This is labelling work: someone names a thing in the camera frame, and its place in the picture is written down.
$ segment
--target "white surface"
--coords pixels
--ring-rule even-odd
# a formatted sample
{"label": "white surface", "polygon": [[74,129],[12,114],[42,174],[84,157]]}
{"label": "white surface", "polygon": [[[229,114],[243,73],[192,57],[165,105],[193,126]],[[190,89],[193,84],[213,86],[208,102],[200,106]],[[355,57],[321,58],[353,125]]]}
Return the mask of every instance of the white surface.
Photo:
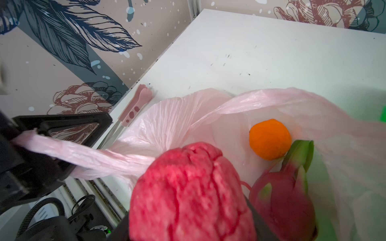
{"label": "white surface", "polygon": [[[236,95],[296,87],[324,96],[355,118],[378,120],[386,105],[385,66],[384,34],[205,9],[137,85],[151,86],[154,93],[145,110],[206,88]],[[114,121],[134,93],[111,112]],[[131,194],[116,181],[110,189],[127,202]]]}

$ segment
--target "orange fruit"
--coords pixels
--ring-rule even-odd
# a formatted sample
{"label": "orange fruit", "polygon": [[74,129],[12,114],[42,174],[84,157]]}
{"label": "orange fruit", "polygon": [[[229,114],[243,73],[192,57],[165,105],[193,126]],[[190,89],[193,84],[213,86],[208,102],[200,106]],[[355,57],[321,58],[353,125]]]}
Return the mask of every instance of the orange fruit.
{"label": "orange fruit", "polygon": [[249,145],[252,150],[268,161],[283,157],[291,144],[290,132],[283,123],[275,119],[260,122],[249,131]]}

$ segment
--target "wall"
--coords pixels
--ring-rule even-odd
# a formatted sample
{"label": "wall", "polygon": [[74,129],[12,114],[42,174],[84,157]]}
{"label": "wall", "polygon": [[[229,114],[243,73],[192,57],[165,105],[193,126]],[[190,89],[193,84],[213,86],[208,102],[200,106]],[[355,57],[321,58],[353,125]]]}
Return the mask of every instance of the wall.
{"label": "wall", "polygon": [[[111,110],[191,22],[187,0],[2,3],[0,110],[9,117]],[[61,138],[82,140],[86,129]]]}
{"label": "wall", "polygon": [[386,33],[384,0],[200,0],[201,9]]}

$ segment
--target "dragon fruit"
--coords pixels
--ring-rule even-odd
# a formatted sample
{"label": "dragon fruit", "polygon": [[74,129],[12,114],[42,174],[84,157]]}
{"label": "dragon fruit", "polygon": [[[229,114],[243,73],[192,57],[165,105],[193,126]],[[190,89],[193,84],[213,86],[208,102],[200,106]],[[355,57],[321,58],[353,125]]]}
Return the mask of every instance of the dragon fruit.
{"label": "dragon fruit", "polygon": [[317,236],[306,178],[312,157],[313,141],[296,140],[281,170],[270,172],[275,165],[265,170],[249,194],[249,201],[280,241],[311,241]]}

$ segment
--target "leaf illustration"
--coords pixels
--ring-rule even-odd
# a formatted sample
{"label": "leaf illustration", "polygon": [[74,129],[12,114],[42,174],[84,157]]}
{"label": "leaf illustration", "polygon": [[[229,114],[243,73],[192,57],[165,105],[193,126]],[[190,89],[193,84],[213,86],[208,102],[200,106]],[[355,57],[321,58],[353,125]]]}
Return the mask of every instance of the leaf illustration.
{"label": "leaf illustration", "polygon": [[67,20],[71,27],[95,48],[120,52],[141,46],[126,29],[109,16],[69,0],[50,0],[50,3],[59,18]]}
{"label": "leaf illustration", "polygon": [[24,0],[0,0],[0,34],[17,27],[24,9]]}
{"label": "leaf illustration", "polygon": [[66,63],[91,68],[86,43],[65,22],[57,18],[55,11],[45,0],[28,0],[25,13],[33,33],[43,47]]}
{"label": "leaf illustration", "polygon": [[73,1],[78,2],[80,4],[86,4],[91,6],[95,6],[100,2],[100,0],[73,0]]}

